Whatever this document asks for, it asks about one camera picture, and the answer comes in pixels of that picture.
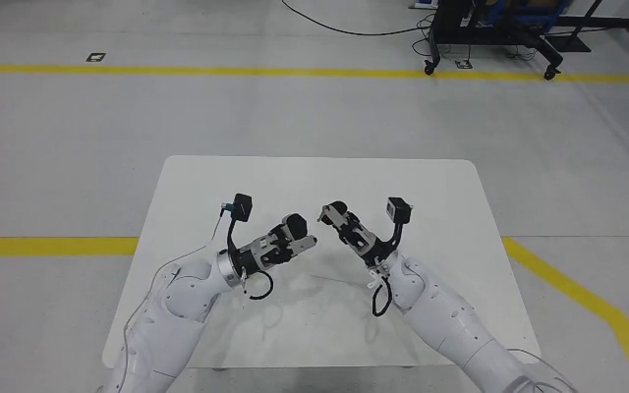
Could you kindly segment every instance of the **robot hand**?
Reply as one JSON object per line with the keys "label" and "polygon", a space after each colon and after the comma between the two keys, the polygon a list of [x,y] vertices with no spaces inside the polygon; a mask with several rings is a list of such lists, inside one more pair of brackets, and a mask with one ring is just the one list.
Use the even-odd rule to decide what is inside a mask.
{"label": "robot hand", "polygon": [[[125,325],[125,345],[105,393],[166,392],[190,360],[220,294],[238,286],[244,289],[248,277],[261,273],[269,279],[269,290],[250,298],[264,299],[273,290],[264,270],[315,246],[306,220],[290,214],[268,234],[237,248],[232,241],[235,223],[248,221],[252,207],[251,197],[241,194],[222,205],[221,217],[225,210],[231,212],[226,250],[202,247],[157,270],[149,293]],[[133,327],[127,329],[136,313]]]}
{"label": "robot hand", "polygon": [[[373,294],[373,315],[383,315],[393,302],[415,333],[458,365],[483,392],[534,393],[549,387],[575,393],[565,378],[555,378],[561,384],[549,385],[526,372],[525,366],[487,331],[474,307],[419,260],[397,251],[402,226],[410,221],[412,208],[402,198],[389,198],[386,211],[395,230],[388,242],[366,229],[342,201],[324,206],[319,217],[365,262],[376,279],[371,285],[379,284]],[[387,288],[388,301],[382,311],[376,311],[375,297],[383,287]]]}

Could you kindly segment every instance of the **cable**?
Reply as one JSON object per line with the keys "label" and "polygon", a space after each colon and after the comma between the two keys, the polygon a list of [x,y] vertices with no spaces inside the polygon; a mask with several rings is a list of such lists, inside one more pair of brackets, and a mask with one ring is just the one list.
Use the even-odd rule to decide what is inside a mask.
{"label": "cable", "polygon": [[148,291],[146,292],[146,295],[144,295],[144,298],[142,299],[142,301],[140,302],[140,304],[138,305],[138,307],[136,308],[135,311],[133,311],[133,313],[131,314],[131,316],[129,316],[129,319],[127,319],[127,322],[125,323],[125,327],[123,328],[122,334],[123,334],[123,338],[125,341],[125,371],[122,374],[122,380],[120,381],[120,385],[116,386],[118,388],[118,393],[120,393],[122,391],[122,387],[125,385],[125,380],[127,379],[127,370],[129,369],[129,347],[128,347],[128,342],[127,342],[127,330],[129,330],[129,323],[131,323],[131,319],[133,319],[133,317],[136,315],[136,313],[138,313],[138,311],[142,308],[144,302],[146,302],[148,300],[148,296],[150,295],[150,293],[153,290],[153,285],[155,285],[155,279],[157,278],[157,275],[159,274],[159,272],[161,271],[161,269],[163,269],[164,267],[166,267],[167,265],[169,265],[170,263],[177,261],[181,258],[184,258],[188,255],[192,255],[193,253],[198,253],[199,251],[203,250],[205,248],[205,246],[202,246],[192,252],[189,253],[185,253],[181,256],[177,256],[176,258],[170,259],[169,261],[167,261],[166,263],[162,264],[161,266],[159,266],[159,268],[155,271],[155,274],[153,274],[153,278],[152,280],[150,280],[150,287],[148,288]]}
{"label": "cable", "polygon": [[393,301],[393,294],[391,293],[391,284],[389,284],[389,280],[386,277],[382,277],[382,281],[384,281],[384,284],[386,284],[386,295],[387,295],[386,304],[380,311],[375,310],[375,298],[377,297],[377,294],[382,289],[382,285],[380,284],[380,286],[377,287],[377,289],[373,293],[373,298],[372,298],[373,316],[383,316],[384,313],[388,310],[389,306],[391,306],[391,302]]}
{"label": "cable", "polygon": [[218,224],[220,224],[220,220],[223,218],[223,213],[225,212],[224,208],[220,209],[220,214],[218,214],[218,221],[216,221],[216,226],[214,227],[214,232],[212,233],[212,239],[214,240],[214,237],[216,236],[216,230],[218,229]]}
{"label": "cable", "polygon": [[519,59],[530,62],[531,60],[533,60],[536,54],[538,54],[537,49],[529,53],[520,53],[519,45],[515,45],[515,53],[507,53],[505,54],[505,56],[507,57],[507,59]]}
{"label": "cable", "polygon": [[561,393],[561,390],[559,390],[559,389],[557,389],[556,387],[552,386],[551,384],[549,384],[549,383],[545,383],[545,382],[536,382],[536,383],[534,383],[534,384],[533,384],[533,389],[532,389],[532,392],[533,392],[533,393],[535,393],[535,389],[536,389],[536,388],[538,388],[538,390],[540,390],[540,391],[542,391],[542,392],[543,392],[543,390],[541,390],[541,389],[540,389],[540,386],[543,386],[543,387],[549,387],[550,389],[554,390],[555,392],[559,392],[559,393]]}
{"label": "cable", "polygon": [[[561,372],[559,372],[559,370],[558,370],[558,369],[556,369],[555,367],[553,367],[550,363],[548,363],[548,362],[547,362],[547,361],[545,361],[544,359],[540,358],[539,356],[534,355],[534,354],[530,353],[529,351],[522,350],[522,349],[520,349],[520,348],[507,348],[507,351],[509,351],[509,352],[521,352],[521,353],[523,353],[523,354],[527,354],[527,355],[529,355],[529,356],[531,356],[531,357],[533,357],[533,358],[537,359],[538,361],[540,361],[540,362],[542,362],[543,364],[547,365],[547,366],[548,366],[551,370],[553,370],[554,372],[556,372],[556,373],[557,373],[557,375],[559,375],[561,378],[555,377],[555,379],[556,379],[556,380],[558,380],[558,381],[560,381],[560,382],[561,382],[561,383],[563,383],[564,385],[566,385],[566,386],[570,389],[570,391],[571,391],[571,392],[573,392],[573,393],[578,393],[578,392],[579,392],[579,391],[577,390],[577,388],[575,388],[575,387],[572,385],[572,383],[568,381],[568,378],[566,378],[566,377],[565,377],[565,375],[563,375]],[[542,382],[538,382],[537,384],[538,384],[538,385],[540,385],[540,386],[545,386],[545,385],[542,385]]]}
{"label": "cable", "polygon": [[266,291],[266,293],[264,295],[249,296],[249,299],[251,299],[253,301],[261,301],[262,299],[264,299],[267,296],[269,296],[271,294],[271,292],[273,292],[273,278],[270,276],[270,274],[268,274],[264,270],[260,270],[257,273],[263,274],[263,275],[266,276],[266,278],[268,278],[268,285],[269,285],[269,287],[268,287],[268,291]]}
{"label": "cable", "polygon": [[309,17],[306,14],[303,14],[299,11],[297,11],[296,9],[294,9],[293,7],[289,6],[288,3],[286,3],[286,0],[282,0],[282,3],[288,7],[289,10],[291,10],[292,12],[294,12],[295,14],[299,15],[302,18],[306,18],[307,20],[311,21],[312,23],[321,26],[322,28],[327,28],[330,29],[332,31],[337,31],[337,32],[342,32],[344,34],[349,34],[349,35],[358,35],[358,36],[385,36],[385,35],[395,35],[395,34],[402,34],[404,32],[410,32],[410,31],[416,31],[419,30],[421,28],[404,28],[402,30],[396,30],[396,31],[389,31],[389,32],[355,32],[355,31],[347,31],[341,28],[333,28],[331,26],[325,25],[319,21],[314,20],[313,18]]}
{"label": "cable", "polygon": [[[424,36],[424,38],[418,39],[417,41],[413,42],[413,43],[411,44],[411,49],[413,49],[413,51],[414,51],[415,53],[417,53],[418,55],[423,56],[423,57],[430,57],[430,54],[425,54],[425,53],[422,53],[422,52],[418,51],[417,49],[415,49],[415,45],[417,45],[417,44],[418,44],[418,43],[420,43],[420,42],[424,42],[424,41],[428,41],[428,40],[429,40],[429,36],[428,36],[428,35],[426,35],[426,33],[424,32],[424,30],[429,29],[429,28],[430,28],[430,26],[432,25],[432,23],[431,23],[432,21],[429,21],[429,17],[434,17],[434,14],[435,14],[435,13],[432,13],[432,14],[428,14],[428,15],[426,15],[423,19],[421,19],[421,20],[420,20],[419,22],[417,22],[417,24],[415,25],[415,26],[418,28],[418,30],[422,32],[422,35]],[[423,22],[430,22],[430,26],[426,26],[426,27],[424,27],[424,26],[422,25],[422,23],[423,23]]]}
{"label": "cable", "polygon": [[[591,29],[589,29],[589,30],[581,30],[581,31],[579,31],[579,33],[582,33],[582,32],[605,31],[605,30],[609,30],[609,29],[612,29],[612,28],[591,28]],[[572,31],[561,31],[561,32],[547,32],[547,33],[546,33],[546,34],[544,34],[544,35],[562,35],[562,34],[572,34],[573,32],[574,32],[574,30],[572,30]]]}

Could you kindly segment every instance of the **black camera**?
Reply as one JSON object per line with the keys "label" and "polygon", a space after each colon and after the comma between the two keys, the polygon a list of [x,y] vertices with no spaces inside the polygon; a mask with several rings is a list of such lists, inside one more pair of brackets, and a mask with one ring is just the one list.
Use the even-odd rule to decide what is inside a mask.
{"label": "black camera", "polygon": [[395,224],[408,224],[411,221],[413,207],[401,197],[390,196],[386,203],[386,214]]}

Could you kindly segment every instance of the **black cable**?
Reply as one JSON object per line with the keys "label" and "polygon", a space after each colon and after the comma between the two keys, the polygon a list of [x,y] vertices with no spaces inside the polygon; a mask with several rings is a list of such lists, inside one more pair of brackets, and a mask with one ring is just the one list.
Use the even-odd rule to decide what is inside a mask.
{"label": "black cable", "polygon": [[295,14],[299,15],[302,18],[306,18],[307,20],[311,21],[312,23],[321,26],[322,28],[328,28],[332,31],[337,31],[337,32],[342,32],[344,34],[350,34],[350,35],[359,35],[359,36],[384,36],[384,35],[394,35],[394,34],[402,34],[404,32],[410,32],[410,31],[416,31],[416,30],[420,30],[422,28],[405,28],[403,30],[397,30],[397,31],[389,31],[389,32],[355,32],[355,31],[347,31],[347,30],[343,30],[341,28],[333,28],[331,26],[325,25],[319,21],[314,20],[313,18],[309,17],[306,14],[303,14],[299,11],[297,11],[296,9],[294,9],[293,7],[289,6],[286,3],[286,0],[282,0],[282,3],[288,7],[289,10],[291,10],[292,12],[294,12]]}
{"label": "black cable", "polygon": [[[589,29],[589,30],[581,30],[581,31],[579,31],[579,33],[582,33],[582,32],[604,31],[604,30],[609,30],[609,29],[611,29],[611,28],[591,28],[591,29]],[[573,32],[574,32],[574,30],[573,30],[573,31],[561,31],[561,32],[547,32],[547,33],[546,33],[546,34],[544,34],[544,35],[562,35],[562,34],[572,34]]]}
{"label": "black cable", "polygon": [[380,311],[376,311],[375,310],[375,298],[377,297],[377,294],[382,289],[382,285],[377,287],[377,289],[373,293],[373,298],[372,298],[372,314],[373,314],[373,316],[383,316],[384,313],[388,310],[389,306],[391,306],[391,302],[393,301],[393,294],[391,293],[391,284],[389,284],[389,280],[386,277],[382,277],[382,281],[384,281],[384,284],[386,285],[386,295],[387,295],[388,298],[386,300],[386,304],[384,305],[384,307]]}
{"label": "black cable", "polygon": [[519,59],[522,61],[526,61],[529,62],[531,60],[533,60],[533,58],[535,57],[535,55],[538,54],[538,50],[535,49],[532,52],[529,53],[520,53],[520,48],[519,45],[515,45],[515,53],[507,53],[505,54],[505,56],[507,57],[507,59]]}
{"label": "black cable", "polygon": [[273,292],[273,278],[264,270],[260,270],[258,273],[263,274],[266,276],[266,278],[268,278],[268,291],[266,291],[266,293],[264,295],[260,295],[260,296],[249,296],[249,299],[253,300],[253,301],[261,301],[262,299],[266,298],[267,296],[269,296],[271,294],[271,292]]}
{"label": "black cable", "polygon": [[422,52],[418,51],[417,49],[415,49],[415,45],[417,45],[417,44],[418,44],[418,43],[420,43],[420,42],[424,42],[424,41],[428,41],[428,40],[429,40],[429,36],[428,36],[428,35],[426,35],[426,33],[424,32],[424,30],[429,29],[429,28],[430,28],[430,26],[426,26],[426,27],[424,27],[424,26],[422,26],[422,23],[423,23],[423,22],[432,22],[432,21],[429,21],[429,17],[434,17],[434,14],[435,14],[435,13],[432,13],[432,14],[428,14],[428,15],[426,15],[423,19],[421,19],[421,20],[420,20],[419,22],[417,22],[417,24],[415,25],[415,26],[418,28],[418,30],[422,32],[422,35],[424,36],[424,38],[418,39],[417,41],[413,42],[413,43],[411,44],[411,49],[413,49],[413,51],[414,51],[415,53],[417,53],[418,55],[420,55],[420,56],[430,57],[430,54],[429,54],[429,53],[428,53],[428,54],[426,54],[426,53],[422,53]]}

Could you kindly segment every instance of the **white table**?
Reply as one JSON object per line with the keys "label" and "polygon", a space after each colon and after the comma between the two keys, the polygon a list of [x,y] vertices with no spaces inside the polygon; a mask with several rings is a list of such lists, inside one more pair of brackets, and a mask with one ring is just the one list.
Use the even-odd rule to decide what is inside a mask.
{"label": "white table", "polygon": [[[308,220],[318,244],[269,270],[275,290],[265,300],[251,301],[241,290],[223,295],[189,367],[448,364],[411,331],[397,309],[372,316],[372,291],[364,285],[371,280],[363,261],[332,228],[316,222],[324,204],[341,199],[386,240],[393,230],[385,212],[388,197],[403,197],[415,206],[402,253],[423,260],[461,293],[505,346],[540,353],[472,163],[174,156],[164,164],[109,332],[102,354],[107,366],[115,364],[123,325],[155,269],[207,243],[220,203],[235,193],[254,201],[250,221],[236,226],[237,246],[291,212]],[[218,239],[224,234],[219,231]],[[252,280],[250,294],[264,292],[262,279]]]}

